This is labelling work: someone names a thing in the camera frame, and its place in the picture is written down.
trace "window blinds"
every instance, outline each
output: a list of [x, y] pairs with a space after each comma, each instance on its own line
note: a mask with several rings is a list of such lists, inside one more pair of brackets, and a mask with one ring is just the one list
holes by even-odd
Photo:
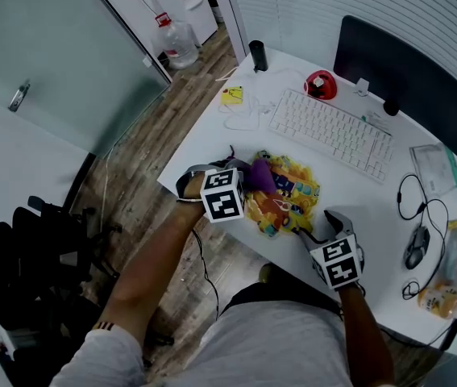
[[341, 20], [399, 37], [457, 78], [457, 0], [231, 0], [243, 43], [262, 40], [332, 69]]

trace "computer mouse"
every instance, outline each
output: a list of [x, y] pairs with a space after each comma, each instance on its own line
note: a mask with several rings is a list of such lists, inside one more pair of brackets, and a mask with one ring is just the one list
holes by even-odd
[[407, 269], [415, 269], [423, 260], [429, 247], [430, 234], [426, 227], [417, 227], [405, 249], [404, 263]]

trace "white marker cube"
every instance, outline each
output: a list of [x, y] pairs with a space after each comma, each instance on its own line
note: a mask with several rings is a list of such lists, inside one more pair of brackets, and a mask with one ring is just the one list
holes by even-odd
[[236, 168], [205, 172], [201, 199], [212, 223], [244, 216], [244, 192]]
[[349, 235], [310, 252], [314, 267], [329, 288], [360, 279], [362, 270], [355, 235]]

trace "white desk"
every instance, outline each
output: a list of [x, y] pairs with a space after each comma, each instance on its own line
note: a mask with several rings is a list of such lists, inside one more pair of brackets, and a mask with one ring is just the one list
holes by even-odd
[[[266, 105], [270, 102], [277, 103], [281, 92], [286, 88], [302, 92], [302, 76], [307, 77], [313, 71], [321, 69], [315, 64], [282, 52], [269, 48], [266, 51], [269, 63], [267, 72], [253, 73], [253, 64], [249, 57], [225, 86], [241, 85], [245, 99], [255, 96], [260, 105]], [[160, 174], [158, 181], [176, 193], [176, 180], [189, 166], [229, 156], [230, 145], [234, 146], [236, 157], [242, 160], [250, 160], [257, 151], [266, 149], [273, 154], [289, 155], [310, 166], [322, 187], [314, 221], [315, 233], [322, 236], [322, 229], [318, 224], [326, 224], [322, 210], [328, 206], [339, 206], [339, 210], [352, 220], [357, 239], [365, 252], [366, 266], [361, 284], [367, 290], [366, 299], [377, 322], [412, 339], [429, 343], [447, 328], [450, 322], [420, 309], [416, 298], [404, 301], [401, 288], [411, 277], [417, 277], [422, 285], [425, 283], [439, 258], [441, 239], [436, 230], [430, 227], [431, 239], [427, 256], [413, 271], [405, 269], [402, 256], [418, 221], [406, 222], [399, 217], [397, 189], [401, 178], [414, 171], [409, 147], [433, 144], [437, 140], [402, 113], [394, 118], [388, 117], [375, 96], [370, 94], [361, 98], [354, 94], [351, 83], [339, 78], [337, 81], [338, 94], [328, 103], [358, 117], [367, 110], [374, 110], [389, 121], [396, 148], [383, 185], [319, 152], [271, 133], [267, 130], [267, 125], [272, 113], [261, 114], [260, 125], [256, 110], [247, 114], [245, 119], [222, 113], [224, 108], [220, 110], [219, 96], [208, 105]], [[233, 107], [233, 110], [241, 109], [241, 106]], [[226, 126], [253, 130], [231, 130]], [[418, 208], [421, 201], [418, 191], [414, 183], [405, 183], [402, 205], [405, 204], [403, 207], [406, 213]], [[449, 193], [444, 201], [451, 218], [457, 218], [457, 190]], [[440, 210], [434, 205], [431, 214], [443, 229], [443, 209]], [[247, 218], [219, 223], [218, 226], [295, 277], [337, 298], [337, 294], [329, 291], [318, 278], [312, 269], [307, 251], [295, 235], [279, 234], [276, 239], [269, 239], [260, 234], [256, 224]], [[439, 346], [443, 339], [444, 336], [434, 346]], [[449, 352], [457, 355], [457, 336]]]

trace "yellow sticky note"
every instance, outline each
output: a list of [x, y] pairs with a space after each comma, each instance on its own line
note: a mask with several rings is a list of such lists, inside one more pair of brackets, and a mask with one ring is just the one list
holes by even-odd
[[243, 102], [243, 87], [227, 87], [221, 92], [222, 105], [239, 105]]

